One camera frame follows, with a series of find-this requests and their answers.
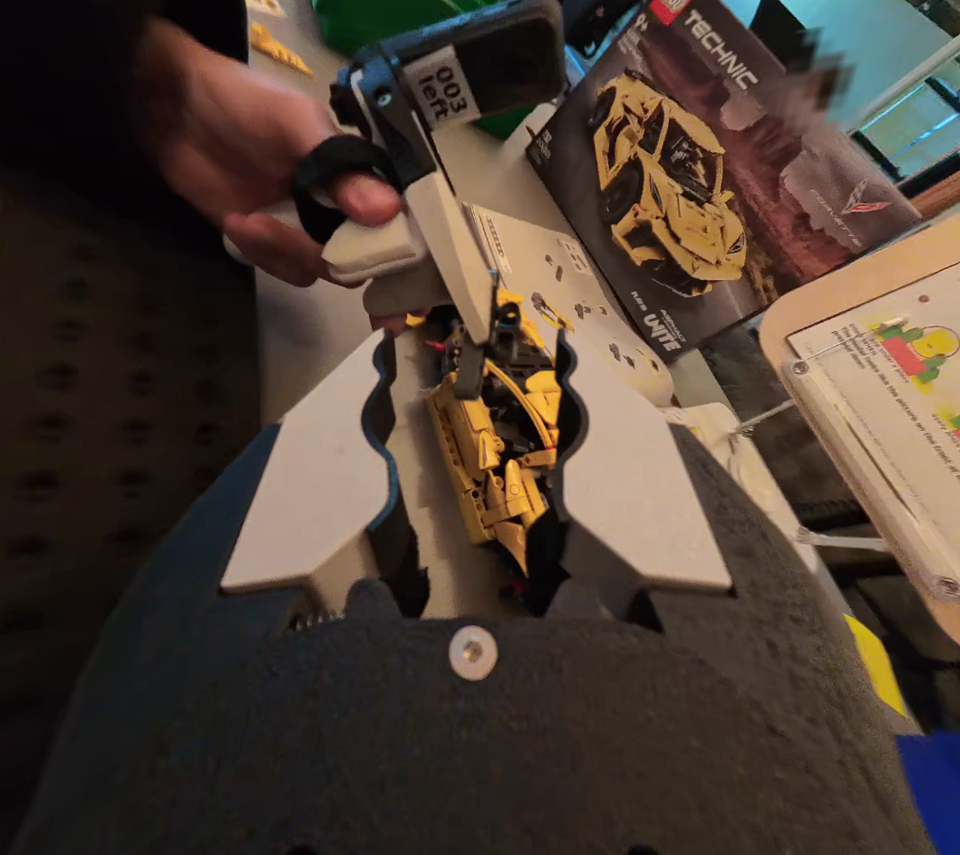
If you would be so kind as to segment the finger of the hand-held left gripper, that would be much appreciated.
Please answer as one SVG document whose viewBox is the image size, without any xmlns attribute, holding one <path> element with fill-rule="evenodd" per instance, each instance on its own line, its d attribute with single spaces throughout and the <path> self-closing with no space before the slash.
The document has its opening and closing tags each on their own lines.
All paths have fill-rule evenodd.
<svg viewBox="0 0 960 855">
<path fill-rule="evenodd" d="M 490 342 L 497 280 L 447 178 L 431 172 L 405 189 L 408 214 L 423 237 L 470 339 Z"/>
</svg>

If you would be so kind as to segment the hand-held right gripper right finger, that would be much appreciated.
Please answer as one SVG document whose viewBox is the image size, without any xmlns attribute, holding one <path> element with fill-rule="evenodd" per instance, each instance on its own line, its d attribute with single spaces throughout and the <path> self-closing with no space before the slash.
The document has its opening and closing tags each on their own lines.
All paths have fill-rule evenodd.
<svg viewBox="0 0 960 855">
<path fill-rule="evenodd" d="M 728 595 L 732 575 L 662 411 L 576 333 L 558 335 L 555 374 L 560 568 L 619 618 L 644 591 Z"/>
</svg>

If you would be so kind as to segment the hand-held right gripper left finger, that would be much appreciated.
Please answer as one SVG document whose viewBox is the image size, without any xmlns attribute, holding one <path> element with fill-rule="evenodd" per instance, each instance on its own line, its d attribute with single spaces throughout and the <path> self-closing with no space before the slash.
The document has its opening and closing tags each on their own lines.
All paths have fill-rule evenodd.
<svg viewBox="0 0 960 855">
<path fill-rule="evenodd" d="M 394 337 L 376 331 L 281 419 L 220 587 L 298 588 L 340 615 L 354 583 L 378 579 L 419 618 L 429 578 L 388 449 L 396 426 Z"/>
</svg>

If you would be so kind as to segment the instruction booklet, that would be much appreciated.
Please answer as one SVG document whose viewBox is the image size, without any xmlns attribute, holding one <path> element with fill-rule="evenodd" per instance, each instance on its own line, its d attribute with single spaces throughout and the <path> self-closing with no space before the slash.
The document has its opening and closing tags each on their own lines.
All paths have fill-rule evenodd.
<svg viewBox="0 0 960 855">
<path fill-rule="evenodd" d="M 665 409 L 666 419 L 702 442 L 738 484 L 744 483 L 743 454 L 749 446 L 729 435 L 737 420 L 726 396 L 699 354 L 679 364 L 675 384 L 669 365 L 652 342 L 624 320 L 602 287 L 579 241 L 568 232 L 545 228 L 479 206 L 466 209 L 486 252 L 511 292 L 522 296 L 522 310 L 534 322 L 548 349 L 556 330 L 565 329 L 585 373 L 587 364 L 606 367 L 600 386 L 578 388 L 588 414 L 613 429 L 627 429 L 641 410 L 635 397 Z"/>
</svg>

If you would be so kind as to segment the dark grey brick beam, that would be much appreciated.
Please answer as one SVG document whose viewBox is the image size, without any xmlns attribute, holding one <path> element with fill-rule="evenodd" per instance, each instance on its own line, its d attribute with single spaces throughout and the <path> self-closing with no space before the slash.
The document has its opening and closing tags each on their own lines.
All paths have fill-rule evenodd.
<svg viewBox="0 0 960 855">
<path fill-rule="evenodd" d="M 477 345 L 466 335 L 462 342 L 453 385 L 454 397 L 461 401 L 480 398 L 486 370 L 485 345 Z"/>
</svg>

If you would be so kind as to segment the yellow toy brick car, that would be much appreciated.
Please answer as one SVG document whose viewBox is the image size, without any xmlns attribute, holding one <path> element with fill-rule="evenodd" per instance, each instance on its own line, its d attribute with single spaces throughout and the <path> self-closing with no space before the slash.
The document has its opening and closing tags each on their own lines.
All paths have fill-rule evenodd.
<svg viewBox="0 0 960 855">
<path fill-rule="evenodd" d="M 494 320 L 507 345 L 483 357 L 469 398 L 458 393 L 468 378 L 467 331 L 457 310 L 440 306 L 405 318 L 438 371 L 426 411 L 468 539 L 498 552 L 516 592 L 529 581 L 529 533 L 552 507 L 562 399 L 554 357 L 523 303 L 509 288 L 496 291 Z"/>
</svg>

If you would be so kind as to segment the grey desk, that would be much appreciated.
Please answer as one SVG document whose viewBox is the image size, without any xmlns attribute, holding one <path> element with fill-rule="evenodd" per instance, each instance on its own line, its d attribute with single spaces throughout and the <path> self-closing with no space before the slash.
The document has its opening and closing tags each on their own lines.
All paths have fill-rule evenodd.
<svg viewBox="0 0 960 855">
<path fill-rule="evenodd" d="M 288 69 L 255 51 L 251 62 L 255 69 L 275 81 L 288 82 L 294 88 L 318 98 L 333 80 L 342 57 L 325 48 L 313 25 L 309 0 L 278 0 L 286 13 L 284 19 L 254 15 L 252 19 L 267 26 L 282 43 L 305 59 L 312 77 Z M 468 199 L 501 201 L 508 209 L 515 200 L 533 198 L 526 184 L 530 176 L 520 175 L 522 151 L 515 147 L 525 134 L 503 147 L 484 133 L 456 131 L 441 145 L 444 159 L 453 165 L 455 184 L 466 191 Z M 295 288 L 258 270 L 255 274 L 261 362 L 261 409 L 267 422 L 281 416 L 301 401 L 323 377 L 348 357 L 371 333 L 370 322 L 359 294 L 328 283 Z M 692 362 L 688 356 L 684 361 Z M 680 363 L 674 373 L 680 382 Z M 722 385 L 716 381 L 724 393 Z M 439 466 L 439 454 L 428 430 L 427 415 L 414 401 L 415 386 L 426 386 L 426 369 L 412 375 L 404 369 L 394 386 L 395 405 L 402 408 L 399 426 L 390 439 L 405 486 L 411 486 L 411 470 L 417 465 Z M 731 413 L 726 396 L 722 415 Z M 774 451 L 755 433 L 740 433 L 749 452 L 743 453 L 744 482 L 738 485 L 769 518 L 783 529 L 797 520 L 793 507 L 778 486 L 780 471 L 771 473 L 765 454 Z M 505 569 L 490 549 L 472 548 L 464 535 L 454 536 L 455 516 L 452 497 L 438 495 L 425 508 L 414 508 L 413 521 L 419 538 L 422 561 L 428 568 L 431 595 L 426 614 L 452 617 L 465 613 L 511 614 L 513 610 L 496 592 L 505 585 Z M 904 735 L 921 736 L 916 719 L 901 717 L 884 708 L 888 724 Z"/>
</svg>

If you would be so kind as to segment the person's left hand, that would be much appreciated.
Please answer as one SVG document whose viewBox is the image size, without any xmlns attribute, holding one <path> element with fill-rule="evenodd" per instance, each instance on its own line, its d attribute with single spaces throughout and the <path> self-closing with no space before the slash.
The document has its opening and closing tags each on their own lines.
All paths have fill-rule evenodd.
<svg viewBox="0 0 960 855">
<path fill-rule="evenodd" d="M 166 184 L 262 272 L 330 281 L 322 246 L 268 213 L 289 200 L 298 162 L 340 134 L 328 111 L 160 18 L 146 22 L 134 77 Z"/>
</svg>

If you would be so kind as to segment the dark perforated foam pad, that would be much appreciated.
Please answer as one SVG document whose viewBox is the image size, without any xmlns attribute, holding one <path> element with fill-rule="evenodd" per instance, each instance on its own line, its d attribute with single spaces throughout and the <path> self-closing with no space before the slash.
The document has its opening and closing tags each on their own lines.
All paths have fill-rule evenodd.
<svg viewBox="0 0 960 855">
<path fill-rule="evenodd" d="M 250 270 L 162 193 L 2 171 L 2 811 L 102 623 L 259 428 Z"/>
</svg>

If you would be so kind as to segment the toy car set box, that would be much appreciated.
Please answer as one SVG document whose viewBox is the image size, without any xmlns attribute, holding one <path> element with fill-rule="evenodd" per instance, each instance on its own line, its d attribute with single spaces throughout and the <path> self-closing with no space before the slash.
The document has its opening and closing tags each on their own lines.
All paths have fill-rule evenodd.
<svg viewBox="0 0 960 855">
<path fill-rule="evenodd" d="M 534 171 L 667 364 L 921 224 L 830 120 L 846 73 L 783 63 L 722 0 L 649 0 L 534 137 Z"/>
</svg>

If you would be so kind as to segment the small yellow black brick piece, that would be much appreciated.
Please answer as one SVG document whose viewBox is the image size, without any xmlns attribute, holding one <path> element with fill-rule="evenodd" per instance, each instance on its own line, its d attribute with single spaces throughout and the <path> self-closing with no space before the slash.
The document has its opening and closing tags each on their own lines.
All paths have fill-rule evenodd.
<svg viewBox="0 0 960 855">
<path fill-rule="evenodd" d="M 304 59 L 287 45 L 282 44 L 265 24 L 251 21 L 247 34 L 249 46 L 253 51 L 307 78 L 313 77 L 313 71 Z"/>
</svg>

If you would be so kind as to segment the printed instruction sheet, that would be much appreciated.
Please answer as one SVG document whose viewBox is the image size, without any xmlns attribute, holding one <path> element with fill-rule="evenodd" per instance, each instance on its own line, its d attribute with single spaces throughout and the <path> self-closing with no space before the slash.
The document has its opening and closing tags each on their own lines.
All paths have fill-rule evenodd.
<svg viewBox="0 0 960 855">
<path fill-rule="evenodd" d="M 955 264 L 791 333 L 802 386 L 892 499 L 898 540 L 933 582 L 958 583 L 959 269 Z"/>
</svg>

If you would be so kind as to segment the wooden document stand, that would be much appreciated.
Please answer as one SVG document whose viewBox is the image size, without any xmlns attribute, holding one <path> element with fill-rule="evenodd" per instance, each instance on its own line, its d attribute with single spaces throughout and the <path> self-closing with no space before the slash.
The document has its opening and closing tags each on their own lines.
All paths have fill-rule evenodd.
<svg viewBox="0 0 960 855">
<path fill-rule="evenodd" d="M 939 273 L 959 260 L 959 215 L 942 215 L 915 233 L 892 242 L 822 279 L 786 295 L 768 309 L 759 326 L 761 351 L 791 398 L 791 405 L 821 443 L 867 514 L 886 548 L 918 591 L 931 616 L 954 642 L 959 641 L 958 582 L 945 580 L 934 586 L 915 564 L 911 549 L 900 543 L 889 496 L 880 498 L 868 490 L 870 480 L 882 477 L 870 464 L 858 466 L 855 457 L 842 450 L 840 429 L 814 404 L 813 390 L 803 387 L 807 366 L 798 362 L 788 339 L 791 334 L 818 324 L 868 301 L 883 297 L 918 279 Z"/>
</svg>

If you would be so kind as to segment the yellow paper slip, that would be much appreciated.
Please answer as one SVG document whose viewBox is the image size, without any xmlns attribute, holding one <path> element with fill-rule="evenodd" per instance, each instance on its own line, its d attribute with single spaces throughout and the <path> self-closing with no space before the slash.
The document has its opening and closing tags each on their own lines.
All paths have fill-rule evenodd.
<svg viewBox="0 0 960 855">
<path fill-rule="evenodd" d="M 901 717 L 909 718 L 906 701 L 881 639 L 856 617 L 846 614 L 844 619 L 873 692 L 884 705 Z"/>
</svg>

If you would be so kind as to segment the blue plastic bin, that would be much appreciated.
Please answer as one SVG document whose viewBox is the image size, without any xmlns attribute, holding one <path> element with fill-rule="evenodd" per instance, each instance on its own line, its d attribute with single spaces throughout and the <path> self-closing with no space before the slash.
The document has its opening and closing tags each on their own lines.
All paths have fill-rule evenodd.
<svg viewBox="0 0 960 855">
<path fill-rule="evenodd" d="M 897 749 L 918 813 L 941 854 L 959 853 L 959 733 L 897 735 Z"/>
</svg>

